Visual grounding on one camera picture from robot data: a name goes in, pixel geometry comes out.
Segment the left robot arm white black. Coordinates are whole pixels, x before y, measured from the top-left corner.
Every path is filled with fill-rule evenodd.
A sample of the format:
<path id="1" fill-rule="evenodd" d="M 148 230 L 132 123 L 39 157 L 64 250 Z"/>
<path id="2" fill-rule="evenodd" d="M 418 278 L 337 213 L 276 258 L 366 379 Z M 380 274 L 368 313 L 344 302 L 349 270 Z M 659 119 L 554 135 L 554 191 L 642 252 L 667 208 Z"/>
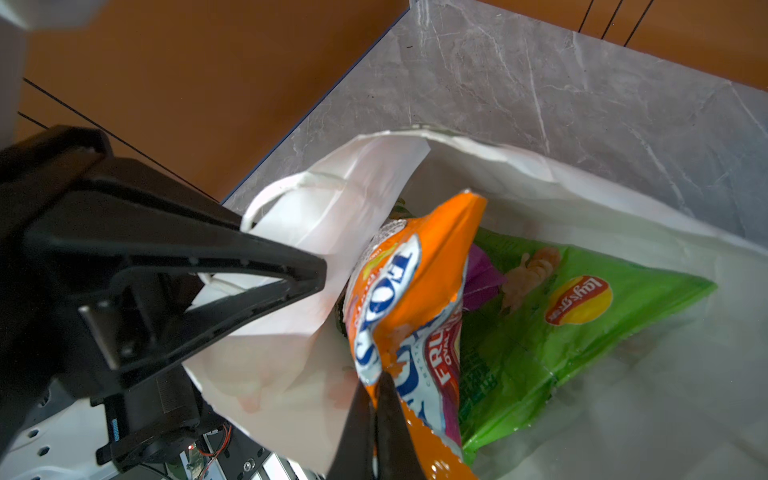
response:
<path id="1" fill-rule="evenodd" d="M 77 460 L 168 460 L 224 421 L 182 363 L 320 292 L 325 262 L 100 130 L 58 126 L 1 153 L 1 459 L 44 479 Z"/>

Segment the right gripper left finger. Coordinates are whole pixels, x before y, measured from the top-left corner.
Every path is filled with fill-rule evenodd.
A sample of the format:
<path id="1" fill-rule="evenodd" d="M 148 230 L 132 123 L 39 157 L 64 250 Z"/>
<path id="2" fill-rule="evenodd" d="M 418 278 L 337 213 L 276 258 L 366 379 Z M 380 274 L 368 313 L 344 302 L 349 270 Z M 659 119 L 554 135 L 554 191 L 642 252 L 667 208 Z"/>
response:
<path id="1" fill-rule="evenodd" d="M 346 418 L 328 480 L 372 480 L 375 413 L 370 396 L 358 383 Z"/>

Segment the orange snack packet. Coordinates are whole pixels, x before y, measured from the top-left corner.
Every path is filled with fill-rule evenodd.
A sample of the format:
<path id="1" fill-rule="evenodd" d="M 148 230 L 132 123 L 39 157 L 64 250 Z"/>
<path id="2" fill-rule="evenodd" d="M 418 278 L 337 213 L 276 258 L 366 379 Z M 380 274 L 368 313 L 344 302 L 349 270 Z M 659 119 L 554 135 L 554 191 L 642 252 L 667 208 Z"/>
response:
<path id="1" fill-rule="evenodd" d="M 348 284 L 343 321 L 376 417 L 388 372 L 426 479 L 471 479 L 458 422 L 463 290 L 486 200 L 464 191 L 421 218 L 387 220 Z"/>

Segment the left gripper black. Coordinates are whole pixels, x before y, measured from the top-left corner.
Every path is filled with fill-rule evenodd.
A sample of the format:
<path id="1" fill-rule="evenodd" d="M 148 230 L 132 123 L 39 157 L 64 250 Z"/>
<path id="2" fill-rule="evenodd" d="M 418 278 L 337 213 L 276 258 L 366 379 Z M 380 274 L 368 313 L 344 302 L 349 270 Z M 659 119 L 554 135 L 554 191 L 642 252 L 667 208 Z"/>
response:
<path id="1" fill-rule="evenodd" d="M 236 214 L 114 155 L 100 130 L 56 126 L 1 153 L 1 448 L 53 382 L 103 405 L 99 464 L 178 454 L 222 420 L 181 364 L 320 292 L 327 262 L 234 232 Z M 269 281 L 187 312 L 196 273 Z"/>

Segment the white paper bag with flowers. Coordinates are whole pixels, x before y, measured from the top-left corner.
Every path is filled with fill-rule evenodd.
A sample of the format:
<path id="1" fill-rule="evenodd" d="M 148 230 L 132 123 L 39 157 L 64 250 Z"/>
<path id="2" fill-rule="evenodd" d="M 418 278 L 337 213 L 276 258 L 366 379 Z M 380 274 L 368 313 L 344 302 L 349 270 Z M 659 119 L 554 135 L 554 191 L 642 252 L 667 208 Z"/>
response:
<path id="1" fill-rule="evenodd" d="M 356 376 L 330 314 L 397 200 L 418 215 L 470 189 L 486 228 L 715 282 L 556 386 L 543 415 L 483 447 L 483 479 L 763 479 L 767 252 L 528 150 L 436 129 L 362 135 L 249 198 L 240 228 L 323 257 L 322 292 L 185 363 L 203 397 L 267 449 L 328 470 Z"/>

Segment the large green Lays chip bag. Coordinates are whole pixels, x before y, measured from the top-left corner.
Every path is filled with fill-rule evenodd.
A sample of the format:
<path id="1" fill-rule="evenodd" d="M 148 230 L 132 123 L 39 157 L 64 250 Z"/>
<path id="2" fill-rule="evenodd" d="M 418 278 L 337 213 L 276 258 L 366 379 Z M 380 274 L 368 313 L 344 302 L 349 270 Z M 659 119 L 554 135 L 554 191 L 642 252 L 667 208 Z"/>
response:
<path id="1" fill-rule="evenodd" d="M 714 292 L 690 274 L 480 229 L 499 294 L 462 310 L 462 458 L 529 426 L 554 391 L 621 341 Z"/>

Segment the magenta purple snack bag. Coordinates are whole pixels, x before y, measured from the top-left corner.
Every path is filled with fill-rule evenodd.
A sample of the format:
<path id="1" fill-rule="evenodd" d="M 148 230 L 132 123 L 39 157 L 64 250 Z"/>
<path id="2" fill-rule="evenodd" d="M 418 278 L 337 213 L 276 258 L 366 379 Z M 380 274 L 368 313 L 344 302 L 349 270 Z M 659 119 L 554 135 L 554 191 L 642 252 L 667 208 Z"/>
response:
<path id="1" fill-rule="evenodd" d="M 480 309 L 499 294 L 505 282 L 505 275 L 494 267 L 488 255 L 479 246 L 473 244 L 467 261 L 463 309 Z"/>

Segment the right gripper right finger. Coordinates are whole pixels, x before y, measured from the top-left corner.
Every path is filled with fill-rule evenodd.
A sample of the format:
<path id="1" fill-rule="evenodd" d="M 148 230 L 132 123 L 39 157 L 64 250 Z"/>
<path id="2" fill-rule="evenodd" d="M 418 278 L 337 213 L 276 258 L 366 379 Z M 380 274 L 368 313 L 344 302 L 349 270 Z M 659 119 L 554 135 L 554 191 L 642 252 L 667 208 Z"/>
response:
<path id="1" fill-rule="evenodd" d="M 388 372 L 383 372 L 376 387 L 375 440 L 378 478 L 386 480 L 425 480 L 407 422 Z"/>

